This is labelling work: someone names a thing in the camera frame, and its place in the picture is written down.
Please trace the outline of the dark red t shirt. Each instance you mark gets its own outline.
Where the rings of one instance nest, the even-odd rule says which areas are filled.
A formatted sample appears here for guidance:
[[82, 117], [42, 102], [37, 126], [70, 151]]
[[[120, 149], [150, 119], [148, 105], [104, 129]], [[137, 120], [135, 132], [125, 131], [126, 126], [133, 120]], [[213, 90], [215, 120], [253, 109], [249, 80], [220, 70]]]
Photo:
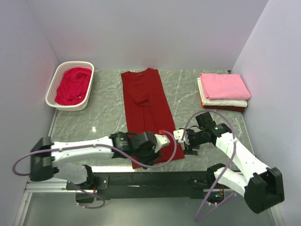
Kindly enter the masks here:
[[127, 130], [141, 134], [175, 131], [174, 120], [157, 69], [121, 74]]

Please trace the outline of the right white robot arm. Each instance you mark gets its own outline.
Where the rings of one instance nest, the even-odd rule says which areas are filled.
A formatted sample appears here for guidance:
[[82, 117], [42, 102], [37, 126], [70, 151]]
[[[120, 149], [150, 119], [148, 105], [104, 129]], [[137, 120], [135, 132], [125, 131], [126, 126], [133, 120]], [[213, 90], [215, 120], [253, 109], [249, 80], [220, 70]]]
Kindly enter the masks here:
[[207, 169], [206, 182], [212, 190], [224, 185], [243, 196], [247, 206], [259, 214], [285, 200], [281, 171], [258, 160], [237, 138], [229, 121], [216, 124], [211, 111], [199, 111], [191, 119], [197, 120], [200, 131], [192, 133], [184, 127], [179, 141], [192, 146], [211, 143], [229, 157], [224, 165], [218, 163]]

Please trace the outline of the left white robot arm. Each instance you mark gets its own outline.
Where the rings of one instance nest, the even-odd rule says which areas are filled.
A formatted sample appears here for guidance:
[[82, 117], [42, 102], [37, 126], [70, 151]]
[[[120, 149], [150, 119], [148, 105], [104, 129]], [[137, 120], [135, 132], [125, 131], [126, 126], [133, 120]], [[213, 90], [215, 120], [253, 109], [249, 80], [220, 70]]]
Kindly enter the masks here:
[[160, 149], [168, 146], [169, 139], [165, 135], [144, 132], [117, 132], [95, 140], [71, 143], [51, 142], [47, 147], [33, 151], [30, 158], [30, 180], [46, 181], [51, 178], [65, 179], [89, 189], [95, 179], [91, 167], [76, 166], [74, 161], [89, 158], [127, 158], [131, 157], [147, 168], [160, 157]]

